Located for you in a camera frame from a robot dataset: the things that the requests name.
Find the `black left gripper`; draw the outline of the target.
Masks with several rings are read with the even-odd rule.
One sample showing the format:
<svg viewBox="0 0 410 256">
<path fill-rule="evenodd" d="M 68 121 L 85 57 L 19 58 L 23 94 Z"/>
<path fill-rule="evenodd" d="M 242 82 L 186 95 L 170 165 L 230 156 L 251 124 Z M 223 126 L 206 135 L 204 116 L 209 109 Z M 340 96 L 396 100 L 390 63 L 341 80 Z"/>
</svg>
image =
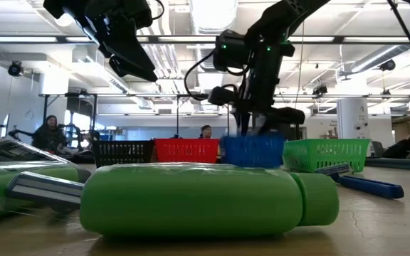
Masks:
<svg viewBox="0 0 410 256">
<path fill-rule="evenodd" d="M 122 7 L 98 10 L 85 8 L 86 35 L 99 45 L 109 58 L 109 65 L 119 76 L 132 75 L 146 81 L 155 81 L 155 67 L 137 40 L 137 27 Z"/>
</svg>

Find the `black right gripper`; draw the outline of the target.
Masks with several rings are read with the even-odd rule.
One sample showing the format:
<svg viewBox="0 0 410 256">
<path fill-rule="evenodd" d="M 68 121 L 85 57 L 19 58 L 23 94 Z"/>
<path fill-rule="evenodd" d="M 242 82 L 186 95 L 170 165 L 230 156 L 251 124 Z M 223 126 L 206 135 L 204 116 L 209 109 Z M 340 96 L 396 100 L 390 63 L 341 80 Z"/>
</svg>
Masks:
<svg viewBox="0 0 410 256">
<path fill-rule="evenodd" d="M 250 112 L 266 112 L 261 134 L 280 134 L 288 137 L 292 124 L 299 126 L 305 121 L 305 113 L 292 107 L 271 108 L 275 88 L 280 82 L 279 72 L 283 57 L 292 57 L 295 47 L 290 42 L 260 44 L 252 53 L 248 82 L 239 107 L 236 110 L 237 135 L 244 137 L 248 133 Z"/>
</svg>

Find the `grey deodorant stick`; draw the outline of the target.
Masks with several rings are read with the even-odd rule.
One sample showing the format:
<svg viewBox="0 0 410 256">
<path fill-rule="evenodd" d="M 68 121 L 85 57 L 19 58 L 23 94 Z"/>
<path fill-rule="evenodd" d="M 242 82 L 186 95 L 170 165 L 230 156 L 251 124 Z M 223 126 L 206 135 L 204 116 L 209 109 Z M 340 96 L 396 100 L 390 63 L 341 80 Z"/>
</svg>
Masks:
<svg viewBox="0 0 410 256">
<path fill-rule="evenodd" d="M 0 162 L 3 161 L 59 161 L 71 164 L 71 161 L 47 151 L 9 139 L 0 139 Z"/>
</svg>

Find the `blue plastic basket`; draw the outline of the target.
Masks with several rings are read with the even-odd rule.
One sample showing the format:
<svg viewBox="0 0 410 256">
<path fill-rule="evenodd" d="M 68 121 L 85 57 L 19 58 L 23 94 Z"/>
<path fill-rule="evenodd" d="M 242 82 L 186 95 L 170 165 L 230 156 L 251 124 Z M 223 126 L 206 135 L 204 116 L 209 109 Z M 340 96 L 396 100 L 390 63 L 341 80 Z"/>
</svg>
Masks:
<svg viewBox="0 0 410 256">
<path fill-rule="evenodd" d="M 283 165 L 284 142 L 280 135 L 222 137 L 221 162 L 240 167 L 278 168 Z"/>
</svg>

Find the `black hanging screen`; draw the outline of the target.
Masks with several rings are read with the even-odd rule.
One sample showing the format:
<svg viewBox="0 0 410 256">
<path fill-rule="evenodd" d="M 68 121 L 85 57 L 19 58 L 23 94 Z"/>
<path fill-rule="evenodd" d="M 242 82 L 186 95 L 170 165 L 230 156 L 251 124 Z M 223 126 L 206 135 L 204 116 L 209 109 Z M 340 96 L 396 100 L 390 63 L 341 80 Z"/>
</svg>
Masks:
<svg viewBox="0 0 410 256">
<path fill-rule="evenodd" d="M 93 103 L 85 98 L 69 97 L 66 109 L 73 113 L 82 114 L 88 117 L 93 116 Z"/>
</svg>

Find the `red plastic basket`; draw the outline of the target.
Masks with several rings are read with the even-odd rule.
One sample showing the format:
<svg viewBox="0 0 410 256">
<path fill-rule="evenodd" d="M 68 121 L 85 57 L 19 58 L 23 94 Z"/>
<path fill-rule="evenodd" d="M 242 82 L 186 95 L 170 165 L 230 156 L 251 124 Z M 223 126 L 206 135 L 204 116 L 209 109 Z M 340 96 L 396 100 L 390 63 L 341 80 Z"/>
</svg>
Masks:
<svg viewBox="0 0 410 256">
<path fill-rule="evenodd" d="M 218 139 L 155 139 L 159 162 L 196 162 L 215 164 Z"/>
</svg>

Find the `black plastic basket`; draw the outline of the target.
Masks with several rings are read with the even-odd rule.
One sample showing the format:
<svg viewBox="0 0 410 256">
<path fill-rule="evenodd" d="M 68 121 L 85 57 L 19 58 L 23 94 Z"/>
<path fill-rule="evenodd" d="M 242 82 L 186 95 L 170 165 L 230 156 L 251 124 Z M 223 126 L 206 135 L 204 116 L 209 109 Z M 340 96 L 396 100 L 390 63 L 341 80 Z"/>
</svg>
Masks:
<svg viewBox="0 0 410 256">
<path fill-rule="evenodd" d="M 97 168 L 114 164 L 149 163 L 154 148 L 153 140 L 94 141 L 92 151 Z"/>
</svg>

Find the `green plastic basket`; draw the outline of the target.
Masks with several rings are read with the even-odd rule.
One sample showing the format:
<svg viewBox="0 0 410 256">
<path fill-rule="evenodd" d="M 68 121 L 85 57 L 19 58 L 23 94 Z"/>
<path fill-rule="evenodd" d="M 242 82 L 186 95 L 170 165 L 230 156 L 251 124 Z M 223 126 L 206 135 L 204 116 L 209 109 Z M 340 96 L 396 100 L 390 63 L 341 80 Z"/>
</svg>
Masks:
<svg viewBox="0 0 410 256">
<path fill-rule="evenodd" d="M 350 169 L 362 172 L 369 139 L 302 139 L 284 143 L 287 169 L 314 173 L 318 169 Z"/>
</svg>

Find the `white pillar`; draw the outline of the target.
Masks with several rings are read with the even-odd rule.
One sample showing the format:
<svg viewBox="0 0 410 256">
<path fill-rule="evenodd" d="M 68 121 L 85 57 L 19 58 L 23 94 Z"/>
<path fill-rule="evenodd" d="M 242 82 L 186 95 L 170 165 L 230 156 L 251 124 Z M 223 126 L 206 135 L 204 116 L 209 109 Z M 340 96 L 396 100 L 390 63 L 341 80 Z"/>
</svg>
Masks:
<svg viewBox="0 0 410 256">
<path fill-rule="evenodd" d="M 337 128 L 340 139 L 368 139 L 369 115 L 366 98 L 337 101 Z"/>
</svg>

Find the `long ceiling light bar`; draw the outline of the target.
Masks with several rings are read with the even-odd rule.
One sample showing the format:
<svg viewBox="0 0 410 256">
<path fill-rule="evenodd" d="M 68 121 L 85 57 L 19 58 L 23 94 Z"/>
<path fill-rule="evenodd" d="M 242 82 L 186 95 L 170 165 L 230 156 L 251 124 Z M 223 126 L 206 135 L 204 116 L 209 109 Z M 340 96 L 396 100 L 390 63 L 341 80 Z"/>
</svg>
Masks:
<svg viewBox="0 0 410 256">
<path fill-rule="evenodd" d="M 143 44 L 214 44 L 217 36 L 138 36 Z M 292 44 L 407 45 L 404 36 L 291 36 Z M 0 36 L 0 44 L 93 44 L 86 36 Z"/>
</svg>

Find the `dark blue long pad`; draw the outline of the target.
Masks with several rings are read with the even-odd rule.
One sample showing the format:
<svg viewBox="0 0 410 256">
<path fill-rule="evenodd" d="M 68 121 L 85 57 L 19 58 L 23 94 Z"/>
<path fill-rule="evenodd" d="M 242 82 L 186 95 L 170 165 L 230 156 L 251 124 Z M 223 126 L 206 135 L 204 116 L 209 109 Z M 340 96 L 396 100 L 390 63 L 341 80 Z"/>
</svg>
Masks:
<svg viewBox="0 0 410 256">
<path fill-rule="evenodd" d="M 410 170 L 410 159 L 367 158 L 365 166 Z"/>
</svg>

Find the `black pipe frame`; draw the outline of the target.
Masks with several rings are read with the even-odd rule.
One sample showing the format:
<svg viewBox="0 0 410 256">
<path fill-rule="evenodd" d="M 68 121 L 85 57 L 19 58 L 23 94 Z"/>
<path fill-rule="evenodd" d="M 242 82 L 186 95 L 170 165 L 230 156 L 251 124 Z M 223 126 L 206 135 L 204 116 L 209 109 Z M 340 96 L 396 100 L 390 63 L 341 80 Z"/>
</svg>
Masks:
<svg viewBox="0 0 410 256">
<path fill-rule="evenodd" d="M 176 96 L 176 134 L 184 135 L 180 131 L 183 127 L 202 127 L 210 125 L 212 128 L 226 128 L 226 134 L 231 132 L 231 106 L 214 106 L 213 111 L 201 110 L 202 107 L 211 106 L 205 101 L 200 102 L 188 94 Z"/>
<path fill-rule="evenodd" d="M 40 97 L 43 98 L 43 117 L 47 118 L 49 114 L 57 116 L 60 120 L 60 113 L 50 111 L 49 108 L 52 107 L 54 110 L 67 110 L 66 104 L 69 97 L 76 98 L 85 98 L 89 102 L 93 103 L 93 116 L 90 117 L 90 124 L 87 130 L 95 129 L 97 111 L 98 111 L 98 95 L 92 93 L 84 92 L 67 92 L 65 94 L 40 94 Z M 73 121 L 73 112 L 70 112 L 71 118 L 70 121 Z"/>
</svg>

